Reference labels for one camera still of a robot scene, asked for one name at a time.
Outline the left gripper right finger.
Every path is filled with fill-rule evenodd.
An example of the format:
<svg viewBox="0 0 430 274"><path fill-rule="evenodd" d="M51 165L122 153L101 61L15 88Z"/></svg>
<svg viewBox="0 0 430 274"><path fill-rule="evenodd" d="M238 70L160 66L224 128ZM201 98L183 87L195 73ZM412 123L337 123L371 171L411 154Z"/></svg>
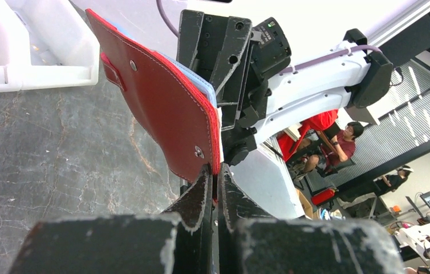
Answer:
<svg viewBox="0 0 430 274"><path fill-rule="evenodd" d="M277 219L218 175L221 273L403 273L393 239L368 220Z"/></svg>

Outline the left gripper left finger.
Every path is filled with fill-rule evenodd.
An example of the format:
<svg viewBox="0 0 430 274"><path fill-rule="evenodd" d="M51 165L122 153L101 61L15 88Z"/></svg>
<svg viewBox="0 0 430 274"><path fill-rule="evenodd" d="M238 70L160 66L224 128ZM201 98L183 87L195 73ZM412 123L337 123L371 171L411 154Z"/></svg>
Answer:
<svg viewBox="0 0 430 274"><path fill-rule="evenodd" d="M11 273L210 273L213 175L159 214L63 217L38 222Z"/></svg>

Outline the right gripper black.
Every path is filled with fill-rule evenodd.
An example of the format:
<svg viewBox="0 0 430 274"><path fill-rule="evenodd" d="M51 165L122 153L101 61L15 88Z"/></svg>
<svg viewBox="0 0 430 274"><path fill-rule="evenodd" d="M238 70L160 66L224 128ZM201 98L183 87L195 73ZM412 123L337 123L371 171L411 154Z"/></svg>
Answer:
<svg viewBox="0 0 430 274"><path fill-rule="evenodd" d="M246 52L242 74L236 77L241 80L241 90L229 93L237 95L238 100L223 99L218 104L222 108L223 131L236 127L249 128L266 118L267 100L272 95L268 80L288 67L291 57L289 42L275 18L269 17L254 26L251 38L250 19L226 19L221 50L210 77L216 96L221 96L224 85L240 64L245 49ZM176 60L197 75L200 74L197 54L203 20L204 13L201 11L184 9L180 14Z"/></svg>

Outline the red leather card holder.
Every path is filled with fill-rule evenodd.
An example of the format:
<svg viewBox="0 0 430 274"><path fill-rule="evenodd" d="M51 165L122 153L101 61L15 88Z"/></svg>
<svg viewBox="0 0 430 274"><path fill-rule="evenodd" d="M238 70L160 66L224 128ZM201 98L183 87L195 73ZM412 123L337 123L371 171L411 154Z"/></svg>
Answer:
<svg viewBox="0 0 430 274"><path fill-rule="evenodd" d="M100 43L106 78L121 93L137 120L161 147L168 167L194 182L204 165L221 166L217 110L171 61L122 34L86 9Z"/></svg>

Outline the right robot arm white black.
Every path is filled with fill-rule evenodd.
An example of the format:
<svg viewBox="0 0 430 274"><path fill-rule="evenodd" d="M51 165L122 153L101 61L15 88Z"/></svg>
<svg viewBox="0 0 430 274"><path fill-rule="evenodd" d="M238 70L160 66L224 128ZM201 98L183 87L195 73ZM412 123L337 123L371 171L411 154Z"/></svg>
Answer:
<svg viewBox="0 0 430 274"><path fill-rule="evenodd" d="M328 52L294 65L280 23L184 9L177 63L201 84L216 114L214 157L235 166L295 123L364 108L390 87L392 63L358 29Z"/></svg>

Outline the seated person red shirt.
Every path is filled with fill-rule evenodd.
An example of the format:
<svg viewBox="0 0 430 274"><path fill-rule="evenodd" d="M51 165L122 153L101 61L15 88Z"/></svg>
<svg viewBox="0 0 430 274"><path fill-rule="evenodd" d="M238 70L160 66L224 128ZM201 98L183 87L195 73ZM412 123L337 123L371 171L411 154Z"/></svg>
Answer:
<svg viewBox="0 0 430 274"><path fill-rule="evenodd" d="M297 159L291 168L290 175L293 179L301 179L315 168L325 169L328 166L336 167L340 163L348 161L356 150L356 138L364 133L364 126L360 122L349 122L346 128L340 130L331 139L324 138L324 133L318 131L322 144L308 150L307 147L313 140L304 138L296 149L303 151L301 159Z"/></svg>

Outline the person in black background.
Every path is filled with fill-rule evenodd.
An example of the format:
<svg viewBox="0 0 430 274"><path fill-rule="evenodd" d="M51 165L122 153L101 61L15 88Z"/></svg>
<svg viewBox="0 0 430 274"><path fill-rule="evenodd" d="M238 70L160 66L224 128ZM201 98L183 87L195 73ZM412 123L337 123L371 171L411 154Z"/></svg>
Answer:
<svg viewBox="0 0 430 274"><path fill-rule="evenodd" d="M392 175L383 175L375 181L377 191L376 196L382 196L388 192L395 192L403 183L408 180L408 177L414 169L408 165L403 165L396 169L396 173Z"/></svg>

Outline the white divided plastic bin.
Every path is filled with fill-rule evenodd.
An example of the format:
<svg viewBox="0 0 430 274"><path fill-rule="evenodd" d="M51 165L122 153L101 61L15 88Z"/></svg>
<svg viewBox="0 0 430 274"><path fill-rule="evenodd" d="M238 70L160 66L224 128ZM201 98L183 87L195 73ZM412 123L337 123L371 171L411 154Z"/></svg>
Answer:
<svg viewBox="0 0 430 274"><path fill-rule="evenodd" d="M99 42L69 1L0 1L0 92L93 86Z"/></svg>

